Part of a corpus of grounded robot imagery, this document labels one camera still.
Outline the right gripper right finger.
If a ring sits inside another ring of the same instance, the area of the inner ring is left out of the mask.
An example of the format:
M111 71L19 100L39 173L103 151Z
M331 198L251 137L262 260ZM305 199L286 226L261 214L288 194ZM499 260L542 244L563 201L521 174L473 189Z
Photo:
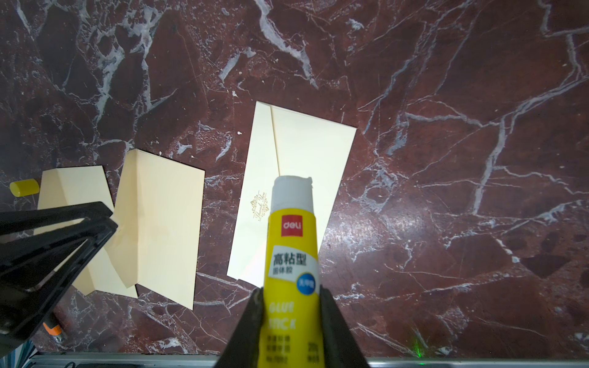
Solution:
M369 367L331 292L320 286L326 367Z

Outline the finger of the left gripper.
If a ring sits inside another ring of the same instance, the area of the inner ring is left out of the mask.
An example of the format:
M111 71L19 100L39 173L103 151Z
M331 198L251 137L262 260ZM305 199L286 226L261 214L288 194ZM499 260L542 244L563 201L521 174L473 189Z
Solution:
M77 219L110 219L113 212L102 202L67 205L53 209L1 213L1 235L37 229Z
M114 235L110 219L84 220L1 244L1 339L27 340Z

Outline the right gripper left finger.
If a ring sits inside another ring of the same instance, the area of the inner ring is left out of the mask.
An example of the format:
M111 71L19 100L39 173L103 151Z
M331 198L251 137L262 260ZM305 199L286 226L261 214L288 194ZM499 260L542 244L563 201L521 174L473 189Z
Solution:
M215 368L253 368L259 362L259 340L264 317L263 289L256 288Z

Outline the yellow glue stick cap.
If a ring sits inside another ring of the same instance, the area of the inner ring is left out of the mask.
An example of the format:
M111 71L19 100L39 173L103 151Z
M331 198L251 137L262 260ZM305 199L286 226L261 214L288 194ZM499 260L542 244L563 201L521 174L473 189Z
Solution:
M16 198L33 196L40 193L40 185L35 179L24 179L11 182L9 188L12 195Z

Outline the yellow glue stick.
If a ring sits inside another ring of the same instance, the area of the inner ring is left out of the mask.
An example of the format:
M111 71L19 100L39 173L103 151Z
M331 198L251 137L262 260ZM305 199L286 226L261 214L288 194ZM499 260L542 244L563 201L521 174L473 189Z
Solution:
M259 360L325 359L312 181L279 176L271 194Z

